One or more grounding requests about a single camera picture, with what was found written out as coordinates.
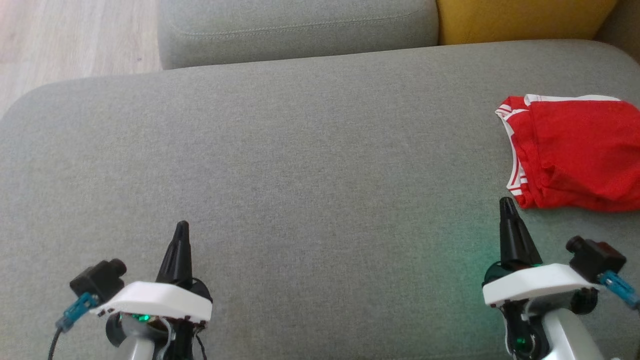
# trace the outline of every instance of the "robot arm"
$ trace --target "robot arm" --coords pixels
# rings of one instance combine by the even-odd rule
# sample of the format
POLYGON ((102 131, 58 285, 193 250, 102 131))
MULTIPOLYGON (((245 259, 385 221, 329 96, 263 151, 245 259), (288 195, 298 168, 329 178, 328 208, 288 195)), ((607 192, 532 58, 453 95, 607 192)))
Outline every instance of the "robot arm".
POLYGON ((500 261, 486 272, 484 301, 505 319, 505 344, 514 359, 604 360, 577 315, 597 305, 598 291, 616 292, 632 308, 640 299, 617 273, 626 258, 609 244, 572 238, 570 265, 542 265, 510 198, 500 200, 500 261))
POLYGON ((211 319, 212 300, 207 286, 192 276, 189 224, 177 224, 156 282, 124 286, 120 277, 126 271, 118 259, 101 261, 71 281, 79 298, 56 323, 57 334, 87 312, 108 315, 107 338, 118 347, 115 360, 192 359, 193 339, 211 319))

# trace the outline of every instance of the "white plastic housing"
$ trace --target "white plastic housing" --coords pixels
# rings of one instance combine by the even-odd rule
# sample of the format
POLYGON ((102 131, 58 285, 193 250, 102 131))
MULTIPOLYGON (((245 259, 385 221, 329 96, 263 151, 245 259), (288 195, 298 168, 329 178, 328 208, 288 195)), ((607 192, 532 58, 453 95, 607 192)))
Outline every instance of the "white plastic housing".
POLYGON ((543 360, 605 360, 578 316, 567 309, 542 318, 551 352, 543 360))
POLYGON ((549 264, 518 270, 483 286, 484 303, 501 306, 505 300, 523 300, 565 293, 581 288, 594 288, 570 266, 549 264))
POLYGON ((199 323, 211 320, 212 305, 209 300, 175 285, 136 281, 125 286, 109 302, 90 310, 90 312, 97 315, 110 309, 112 309, 111 312, 119 311, 176 319, 190 316, 190 322, 199 323))

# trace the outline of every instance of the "gray fabric upholstery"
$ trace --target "gray fabric upholstery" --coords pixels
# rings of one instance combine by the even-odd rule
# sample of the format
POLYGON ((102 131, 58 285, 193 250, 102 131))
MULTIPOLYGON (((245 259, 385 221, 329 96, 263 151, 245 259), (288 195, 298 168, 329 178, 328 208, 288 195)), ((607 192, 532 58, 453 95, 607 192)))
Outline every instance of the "gray fabric upholstery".
POLYGON ((435 0, 159 0, 164 69, 437 42, 435 0))
MULTIPOLYGON (((507 95, 606 94, 640 105, 640 67, 579 40, 428 47, 198 67, 47 85, 0 122, 0 285, 7 359, 41 359, 68 281, 119 257, 155 279, 191 223, 211 288, 212 359, 506 358, 483 304, 499 257, 507 95)), ((640 213, 525 211, 548 262, 576 234, 626 254, 640 213)), ((609 294, 584 316, 631 358, 637 315, 609 294)), ((113 354, 83 318, 58 359, 113 354)))

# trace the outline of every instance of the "white stripe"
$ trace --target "white stripe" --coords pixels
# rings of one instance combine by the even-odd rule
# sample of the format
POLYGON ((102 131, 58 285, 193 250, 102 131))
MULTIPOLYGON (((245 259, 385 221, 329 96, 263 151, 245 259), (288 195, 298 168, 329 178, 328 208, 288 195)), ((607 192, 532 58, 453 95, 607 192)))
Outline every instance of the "white stripe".
POLYGON ((511 128, 511 125, 509 125, 509 123, 507 122, 507 119, 510 118, 512 115, 515 115, 517 113, 521 113, 524 111, 528 111, 527 109, 516 109, 513 110, 511 113, 504 115, 502 113, 502 110, 497 109, 495 111, 495 113, 498 115, 498 117, 502 120, 502 124, 504 125, 504 129, 507 131, 507 136, 509 137, 509 143, 511 144, 511 153, 513 155, 513 166, 511 168, 511 176, 509 176, 509 182, 507 183, 507 189, 511 188, 511 187, 520 187, 520 176, 524 175, 524 169, 522 169, 522 165, 518 165, 518 158, 516 155, 516 149, 515 147, 513 147, 513 142, 511 141, 511 136, 513 135, 513 129, 511 128))
POLYGON ((519 113, 523 113, 525 111, 528 111, 528 109, 515 109, 515 110, 513 110, 512 112, 508 113, 507 115, 505 115, 503 117, 500 116, 498 111, 496 111, 495 113, 498 114, 498 116, 500 116, 500 119, 502 119, 502 121, 504 121, 505 124, 506 124, 506 121, 509 120, 510 117, 512 117, 513 115, 519 114, 519 113))
POLYGON ((604 95, 583 95, 578 97, 561 97, 561 96, 545 96, 545 95, 534 95, 527 94, 524 97, 524 103, 529 106, 532 102, 536 101, 549 101, 549 102, 557 102, 557 101, 620 101, 620 99, 611 96, 604 95))

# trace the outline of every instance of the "green led light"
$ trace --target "green led light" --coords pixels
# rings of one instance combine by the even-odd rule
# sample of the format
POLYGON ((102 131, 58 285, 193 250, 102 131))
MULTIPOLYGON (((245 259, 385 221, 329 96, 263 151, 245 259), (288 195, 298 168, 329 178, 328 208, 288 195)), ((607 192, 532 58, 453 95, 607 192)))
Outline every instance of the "green led light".
POLYGON ((139 322, 147 322, 151 319, 151 315, 146 314, 131 314, 131 317, 137 319, 139 322))
POLYGON ((525 338, 517 338, 515 348, 516 350, 521 352, 529 352, 531 351, 531 344, 528 343, 527 339, 525 338))

